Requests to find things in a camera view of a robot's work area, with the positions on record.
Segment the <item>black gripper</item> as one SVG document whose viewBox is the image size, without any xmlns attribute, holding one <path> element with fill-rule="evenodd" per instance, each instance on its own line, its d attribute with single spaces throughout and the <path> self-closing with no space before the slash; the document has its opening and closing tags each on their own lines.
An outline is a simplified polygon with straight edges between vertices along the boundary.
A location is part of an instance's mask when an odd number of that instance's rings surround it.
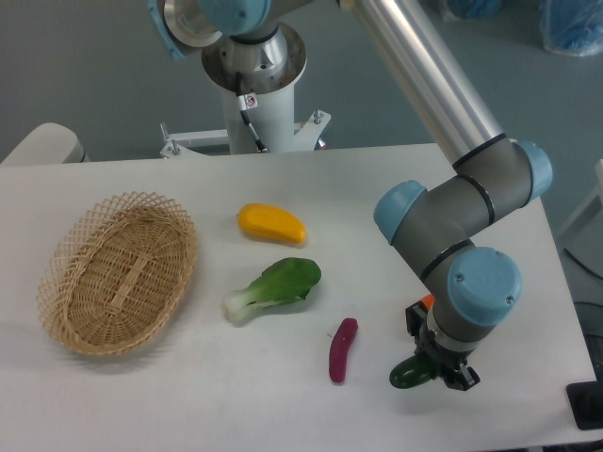
<svg viewBox="0 0 603 452">
<path fill-rule="evenodd" d="M 471 344 L 446 334 L 423 303 L 409 306 L 405 319 L 407 331 L 414 338 L 415 354 L 427 354 L 444 369 L 442 380 L 449 389 L 469 390 L 481 382 L 478 373 L 467 366 Z"/>
</svg>

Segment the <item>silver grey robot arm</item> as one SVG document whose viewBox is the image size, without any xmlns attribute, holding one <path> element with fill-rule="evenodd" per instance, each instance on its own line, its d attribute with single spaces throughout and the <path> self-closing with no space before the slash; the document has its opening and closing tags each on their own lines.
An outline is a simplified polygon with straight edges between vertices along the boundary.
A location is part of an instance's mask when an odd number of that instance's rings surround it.
<svg viewBox="0 0 603 452">
<path fill-rule="evenodd" d="M 317 134 L 296 128 L 292 89 L 304 44 L 282 17 L 297 1 L 150 1 L 146 8 L 168 53 L 203 57 L 223 93 L 231 153 L 311 149 Z M 546 153 L 509 139 L 415 1 L 343 1 L 374 40 L 391 73 L 454 169 L 434 189 L 416 181 L 390 189 L 374 220 L 434 296 L 405 312 L 416 344 L 391 372 L 410 388 L 439 378 L 465 391 L 479 382 L 468 356 L 509 314 L 521 293 L 513 260 L 473 236 L 550 186 Z"/>
</svg>

